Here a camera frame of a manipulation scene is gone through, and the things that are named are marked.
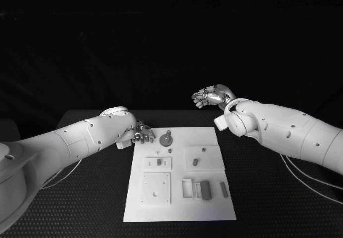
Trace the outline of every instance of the dark table surface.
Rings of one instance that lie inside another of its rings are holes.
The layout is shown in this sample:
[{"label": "dark table surface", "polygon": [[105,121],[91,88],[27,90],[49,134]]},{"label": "dark table surface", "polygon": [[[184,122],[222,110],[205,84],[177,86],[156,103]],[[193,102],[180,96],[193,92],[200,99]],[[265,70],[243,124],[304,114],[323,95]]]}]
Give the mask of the dark table surface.
[{"label": "dark table surface", "polygon": [[[59,127],[102,110],[72,110]],[[343,207],[320,197],[291,175],[279,155],[248,137],[219,132],[220,110],[131,110],[150,127],[215,127],[236,221],[124,223],[134,146],[112,145],[82,160],[70,176],[42,190],[26,213],[0,235],[10,237],[343,237]],[[294,160],[315,178],[320,167]],[[300,173],[324,195],[333,190]]]}]

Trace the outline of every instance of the table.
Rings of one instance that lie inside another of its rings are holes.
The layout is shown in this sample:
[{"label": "table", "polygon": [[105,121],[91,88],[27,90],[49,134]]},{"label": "table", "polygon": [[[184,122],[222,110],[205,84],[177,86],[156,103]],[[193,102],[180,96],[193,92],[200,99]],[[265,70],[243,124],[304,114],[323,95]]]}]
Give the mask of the table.
[{"label": "table", "polygon": [[[68,111],[58,128],[101,112]],[[215,127],[213,119],[222,114],[220,110],[130,112],[150,127]],[[112,145],[82,160],[55,187],[39,192],[0,237],[343,237],[343,207],[304,187],[279,155],[252,138],[215,130],[236,221],[124,223],[134,146],[118,150]],[[294,162],[311,176],[326,180],[315,164]],[[301,174],[300,178],[318,192],[336,197],[328,187]]]}]

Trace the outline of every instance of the cable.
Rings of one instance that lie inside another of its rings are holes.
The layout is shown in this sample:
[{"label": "cable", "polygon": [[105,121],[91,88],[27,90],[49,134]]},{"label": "cable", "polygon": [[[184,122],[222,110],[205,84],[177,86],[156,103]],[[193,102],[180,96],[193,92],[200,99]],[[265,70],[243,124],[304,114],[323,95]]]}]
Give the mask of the cable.
[{"label": "cable", "polygon": [[76,166],[73,167],[72,171],[66,174],[66,176],[65,176],[55,184],[49,185],[47,187],[42,187],[40,190],[53,187],[56,184],[59,184],[59,183],[66,179],[66,177],[69,176],[69,174],[73,172],[75,168],[76,168],[78,165],[81,164],[81,161],[82,161],[82,160],[79,160]]},{"label": "cable", "polygon": [[[284,158],[282,158],[282,155],[279,154],[279,156],[281,156],[281,159],[282,159],[282,161],[284,161],[284,164],[285,164],[285,166],[288,167],[288,164],[287,164],[287,162],[285,162],[285,160],[284,160]],[[336,202],[336,203],[339,203],[339,204],[341,204],[343,205],[343,202],[339,202],[337,200],[334,200],[334,199],[331,199],[331,198],[328,198],[327,196],[324,196],[320,192],[317,192],[303,181],[301,181],[301,179],[298,178],[298,176],[294,174],[294,172],[292,172],[292,170],[291,170],[291,168],[288,167],[288,169],[290,169],[290,171],[291,171],[291,173],[292,173],[292,175],[294,175],[294,177],[300,180],[300,182],[318,194],[318,195],[321,195],[324,198],[327,198],[328,200],[331,200],[333,202]]]},{"label": "cable", "polygon": [[294,163],[291,162],[291,164],[292,164],[292,166],[297,168],[297,170],[303,173],[303,175],[304,176],[307,176],[308,178],[311,178],[314,181],[317,181],[317,182],[320,182],[321,184],[324,184],[324,185],[327,185],[327,186],[330,186],[330,187],[334,187],[334,188],[337,188],[337,189],[340,189],[340,190],[343,190],[343,188],[341,187],[337,187],[337,186],[334,186],[334,185],[331,185],[331,184],[328,184],[328,183],[326,183],[326,182],[323,182],[323,181],[320,181],[320,180],[317,180],[314,177],[311,177],[308,174],[305,174],[303,171],[301,171],[301,169],[294,165]]}]

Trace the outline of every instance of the dark curtain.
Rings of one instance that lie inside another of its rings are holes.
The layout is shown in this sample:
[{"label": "dark curtain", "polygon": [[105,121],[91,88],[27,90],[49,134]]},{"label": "dark curtain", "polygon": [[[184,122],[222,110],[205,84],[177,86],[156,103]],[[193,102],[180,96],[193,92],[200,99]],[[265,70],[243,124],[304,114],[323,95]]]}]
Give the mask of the dark curtain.
[{"label": "dark curtain", "polygon": [[21,138],[70,109],[197,109],[217,83],[343,128],[340,8],[226,2],[3,11],[0,118]]}]

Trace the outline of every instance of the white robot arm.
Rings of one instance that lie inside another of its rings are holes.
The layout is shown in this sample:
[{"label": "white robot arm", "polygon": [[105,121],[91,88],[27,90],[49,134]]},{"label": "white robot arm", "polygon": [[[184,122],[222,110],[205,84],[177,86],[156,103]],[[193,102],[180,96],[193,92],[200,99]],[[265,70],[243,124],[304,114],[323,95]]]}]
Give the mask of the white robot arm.
[{"label": "white robot arm", "polygon": [[252,137],[259,144],[292,158],[311,161],[343,175],[343,130],[307,113],[274,104],[236,98],[217,84],[193,94],[196,106],[219,105],[219,131]]},{"label": "white robot arm", "polygon": [[46,179],[117,143],[118,149],[154,140],[125,107],[17,142],[0,143],[0,234],[21,216]]}]

